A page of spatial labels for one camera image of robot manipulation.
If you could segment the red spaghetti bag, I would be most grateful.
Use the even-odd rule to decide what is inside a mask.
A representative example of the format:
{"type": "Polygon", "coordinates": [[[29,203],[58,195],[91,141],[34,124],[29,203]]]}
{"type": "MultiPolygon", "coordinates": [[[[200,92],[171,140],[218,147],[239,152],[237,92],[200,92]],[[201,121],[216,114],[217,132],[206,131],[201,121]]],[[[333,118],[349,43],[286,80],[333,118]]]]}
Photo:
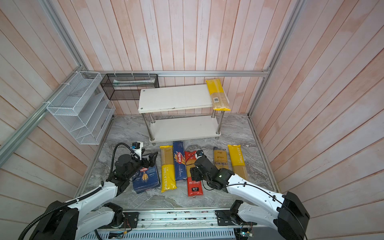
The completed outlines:
{"type": "Polygon", "coordinates": [[[185,151],[185,157],[186,157],[186,169],[187,169],[187,181],[188,181],[187,183],[188,196],[194,197],[194,196],[203,195],[202,183],[194,181],[191,175],[191,168],[195,166],[194,163],[197,160],[196,151],[193,151],[193,152],[185,151]]]}

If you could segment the yellow clear spaghetti bag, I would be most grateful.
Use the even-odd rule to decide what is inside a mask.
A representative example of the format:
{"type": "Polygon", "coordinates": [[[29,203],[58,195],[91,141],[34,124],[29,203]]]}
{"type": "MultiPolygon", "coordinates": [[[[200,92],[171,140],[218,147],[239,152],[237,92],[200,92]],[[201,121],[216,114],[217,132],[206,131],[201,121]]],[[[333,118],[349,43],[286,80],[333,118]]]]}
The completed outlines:
{"type": "Polygon", "coordinates": [[[220,79],[206,80],[206,84],[211,96],[213,110],[231,111],[227,95],[224,92],[220,79]]]}

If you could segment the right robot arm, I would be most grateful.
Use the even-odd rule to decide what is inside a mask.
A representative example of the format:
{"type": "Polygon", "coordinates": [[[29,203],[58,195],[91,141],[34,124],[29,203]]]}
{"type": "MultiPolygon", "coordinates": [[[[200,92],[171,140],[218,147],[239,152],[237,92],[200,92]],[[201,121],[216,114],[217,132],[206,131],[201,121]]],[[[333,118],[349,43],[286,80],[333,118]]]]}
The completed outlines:
{"type": "Polygon", "coordinates": [[[304,240],[310,214],[292,192],[266,190],[250,183],[233,171],[218,169],[202,151],[195,154],[192,180],[206,181],[211,190],[239,196],[230,208],[229,219],[237,225],[255,223],[277,231],[286,240],[304,240]]]}

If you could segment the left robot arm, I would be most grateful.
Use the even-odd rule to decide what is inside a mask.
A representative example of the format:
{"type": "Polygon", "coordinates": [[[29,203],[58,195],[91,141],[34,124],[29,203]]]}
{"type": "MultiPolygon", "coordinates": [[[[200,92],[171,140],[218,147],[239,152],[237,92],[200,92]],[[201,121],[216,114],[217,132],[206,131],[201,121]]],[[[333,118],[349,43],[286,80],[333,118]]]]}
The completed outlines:
{"type": "Polygon", "coordinates": [[[142,142],[134,142],[119,158],[112,155],[110,172],[106,180],[92,191],[75,199],[50,204],[46,211],[29,223],[21,232],[23,240],[34,228],[32,240],[78,240],[103,226],[120,228],[128,226],[122,207],[110,201],[122,194],[134,181],[141,169],[154,167],[158,152],[146,154],[142,142]]]}

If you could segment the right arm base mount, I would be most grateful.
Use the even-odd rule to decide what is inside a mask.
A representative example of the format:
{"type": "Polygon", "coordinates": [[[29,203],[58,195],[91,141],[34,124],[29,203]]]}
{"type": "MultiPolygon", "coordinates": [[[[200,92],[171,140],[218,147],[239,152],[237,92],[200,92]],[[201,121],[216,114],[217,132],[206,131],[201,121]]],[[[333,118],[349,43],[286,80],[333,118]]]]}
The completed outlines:
{"type": "Polygon", "coordinates": [[[239,216],[239,208],[244,204],[241,200],[235,200],[229,210],[216,210],[215,215],[219,226],[251,225],[253,222],[245,222],[239,216]]]}

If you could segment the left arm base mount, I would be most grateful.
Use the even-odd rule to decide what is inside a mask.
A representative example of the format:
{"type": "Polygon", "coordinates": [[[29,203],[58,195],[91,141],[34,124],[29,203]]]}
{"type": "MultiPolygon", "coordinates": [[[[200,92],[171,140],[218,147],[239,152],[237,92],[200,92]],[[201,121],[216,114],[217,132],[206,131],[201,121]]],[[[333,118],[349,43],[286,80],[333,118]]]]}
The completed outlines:
{"type": "Polygon", "coordinates": [[[122,207],[114,203],[107,203],[104,205],[104,207],[107,207],[114,212],[112,222],[106,225],[106,227],[115,229],[122,227],[134,229],[137,227],[139,212],[125,212],[122,207]]]}

